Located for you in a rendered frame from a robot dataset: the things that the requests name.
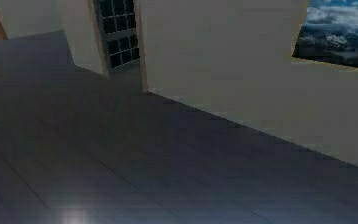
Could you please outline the grey glass-paned door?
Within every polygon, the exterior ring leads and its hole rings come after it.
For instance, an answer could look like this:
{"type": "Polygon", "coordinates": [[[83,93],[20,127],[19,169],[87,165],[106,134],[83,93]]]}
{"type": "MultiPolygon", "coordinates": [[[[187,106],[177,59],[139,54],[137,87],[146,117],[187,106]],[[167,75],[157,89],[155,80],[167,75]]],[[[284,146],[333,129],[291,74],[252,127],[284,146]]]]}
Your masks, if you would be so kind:
{"type": "Polygon", "coordinates": [[[103,41],[106,61],[111,70],[138,61],[134,0],[93,0],[103,41]]]}

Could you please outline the window with cloudy sky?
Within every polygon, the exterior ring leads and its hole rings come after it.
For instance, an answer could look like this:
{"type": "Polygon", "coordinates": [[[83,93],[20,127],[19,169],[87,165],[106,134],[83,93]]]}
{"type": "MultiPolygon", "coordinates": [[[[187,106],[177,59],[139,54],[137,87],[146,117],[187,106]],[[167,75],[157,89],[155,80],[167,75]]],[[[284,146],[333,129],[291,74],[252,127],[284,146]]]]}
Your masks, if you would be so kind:
{"type": "Polygon", "coordinates": [[[308,0],[292,57],[358,68],[358,0],[308,0]]]}

